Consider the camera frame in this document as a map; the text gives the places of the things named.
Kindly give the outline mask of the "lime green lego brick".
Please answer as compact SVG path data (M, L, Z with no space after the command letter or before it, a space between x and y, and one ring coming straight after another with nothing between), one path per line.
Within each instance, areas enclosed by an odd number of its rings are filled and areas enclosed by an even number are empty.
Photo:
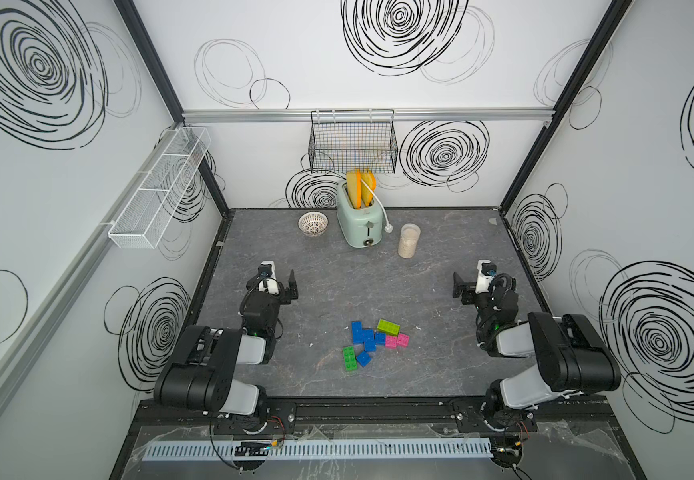
M376 330L386 335L397 337L400 333L400 326L388 320L380 319L377 323Z

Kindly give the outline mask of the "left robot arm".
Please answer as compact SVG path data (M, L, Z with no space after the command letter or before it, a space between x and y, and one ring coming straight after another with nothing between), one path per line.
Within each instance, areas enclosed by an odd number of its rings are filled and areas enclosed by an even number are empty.
M152 391L163 407L251 418L269 416L265 388L235 378L239 365L270 362L284 327L280 308L299 297L295 272L286 283L272 261L261 263L246 282L239 328L191 325L180 335Z

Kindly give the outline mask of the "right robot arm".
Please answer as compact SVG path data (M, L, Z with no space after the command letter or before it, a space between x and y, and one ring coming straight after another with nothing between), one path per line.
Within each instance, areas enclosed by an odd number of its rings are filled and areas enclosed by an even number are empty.
M520 320L517 281L493 263L482 263L474 282L454 273L452 296L476 308L481 350L491 357L534 360L524 371L490 384L480 415L492 430L507 430L543 403L619 388L620 367L586 316L530 312Z

